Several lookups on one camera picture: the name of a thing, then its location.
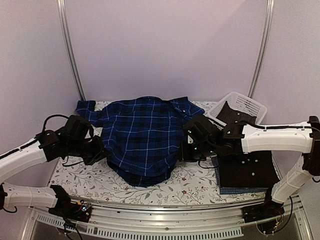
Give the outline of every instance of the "blue checkered cloth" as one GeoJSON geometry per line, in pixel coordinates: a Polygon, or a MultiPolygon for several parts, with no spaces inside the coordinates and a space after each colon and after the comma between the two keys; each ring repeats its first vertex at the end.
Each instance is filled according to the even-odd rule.
{"type": "Polygon", "coordinates": [[[102,127],[102,142],[111,152],[108,165],[132,186],[147,187],[170,177],[183,125],[205,111],[187,97],[161,100],[146,96],[115,101],[95,111],[95,101],[79,101],[76,111],[95,127],[102,127]]]}
{"type": "Polygon", "coordinates": [[[216,167],[215,170],[215,179],[216,184],[219,186],[220,194],[221,195],[232,195],[232,194],[251,194],[251,193],[262,193],[267,190],[267,188],[250,188],[250,187],[221,187],[220,186],[220,174],[219,174],[219,163],[218,163],[218,157],[212,156],[211,161],[214,167],[216,167]]]}

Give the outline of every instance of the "white basket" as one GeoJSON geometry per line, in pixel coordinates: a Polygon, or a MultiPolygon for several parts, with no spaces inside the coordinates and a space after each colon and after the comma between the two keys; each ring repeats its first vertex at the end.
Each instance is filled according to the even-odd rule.
{"type": "Polygon", "coordinates": [[[223,126],[225,126],[226,123],[217,119],[217,116],[223,108],[225,102],[228,102],[229,107],[233,110],[238,110],[240,112],[256,117],[255,124],[260,124],[268,111],[268,109],[261,103],[238,92],[232,91],[209,110],[210,117],[214,118],[214,120],[216,120],[223,126]]]}

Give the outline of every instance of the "white wall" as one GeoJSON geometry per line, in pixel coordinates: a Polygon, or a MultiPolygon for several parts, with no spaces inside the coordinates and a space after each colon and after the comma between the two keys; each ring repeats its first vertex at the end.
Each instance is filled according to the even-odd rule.
{"type": "Polygon", "coordinates": [[[265,0],[68,0],[85,95],[219,100],[247,94],[265,0]]]}
{"type": "MultiPolygon", "coordinates": [[[[70,115],[78,100],[56,0],[2,0],[0,7],[0,155],[25,143],[52,114],[70,115]]],[[[57,129],[64,120],[52,119],[57,129]]],[[[45,186],[54,163],[36,166],[8,182],[45,186]]],[[[26,208],[0,211],[0,239],[18,240],[26,208]]]]}
{"type": "MultiPolygon", "coordinates": [[[[320,1],[275,1],[274,16],[254,98],[268,107],[267,124],[320,117],[320,1]]],[[[286,174],[298,159],[277,153],[286,174]]],[[[320,239],[320,184],[299,191],[314,239],[320,239]]]]}

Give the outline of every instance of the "vertical metal post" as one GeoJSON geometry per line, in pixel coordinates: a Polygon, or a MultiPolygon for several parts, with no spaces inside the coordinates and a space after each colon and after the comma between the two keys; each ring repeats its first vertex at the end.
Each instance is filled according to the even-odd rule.
{"type": "Polygon", "coordinates": [[[255,91],[257,88],[265,52],[267,49],[268,39],[269,39],[269,33],[271,29],[272,24],[272,18],[274,14],[274,6],[275,6],[275,0],[268,0],[267,7],[266,7],[266,14],[265,14],[265,21],[264,21],[264,28],[263,28],[263,34],[262,34],[262,41],[259,51],[259,56],[256,62],[253,78],[251,81],[248,97],[253,98],[255,95],[255,91]]]}
{"type": "Polygon", "coordinates": [[[77,64],[76,64],[76,59],[75,59],[74,51],[72,48],[71,38],[70,38],[65,0],[57,0],[57,5],[58,5],[58,11],[59,11],[59,16],[60,16],[60,22],[61,22],[64,43],[65,43],[67,55],[69,58],[76,90],[79,94],[80,100],[85,101],[86,97],[85,97],[85,93],[84,93],[84,90],[83,90],[83,87],[82,87],[82,84],[80,81],[80,77],[79,77],[79,73],[78,73],[78,69],[77,69],[77,64]]]}

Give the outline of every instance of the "floral tablecloth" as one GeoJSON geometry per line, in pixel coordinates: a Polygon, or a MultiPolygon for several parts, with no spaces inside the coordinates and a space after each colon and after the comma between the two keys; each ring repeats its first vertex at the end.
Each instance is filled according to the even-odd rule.
{"type": "MultiPolygon", "coordinates": [[[[97,102],[95,110],[101,110],[109,102],[97,102]]],[[[214,102],[193,101],[208,114],[214,102]]],[[[96,128],[100,135],[102,128],[96,128]]],[[[69,157],[68,164],[81,161],[78,157],[69,157]]],[[[220,195],[214,169],[203,169],[197,163],[178,162],[171,178],[150,187],[134,187],[119,177],[107,162],[102,160],[92,166],[79,164],[63,167],[61,159],[49,184],[61,185],[69,195],[102,202],[124,204],[143,204],[156,206],[192,206],[241,202],[261,199],[264,193],[246,193],[220,195]]],[[[212,163],[202,163],[210,167],[212,163]]]]}

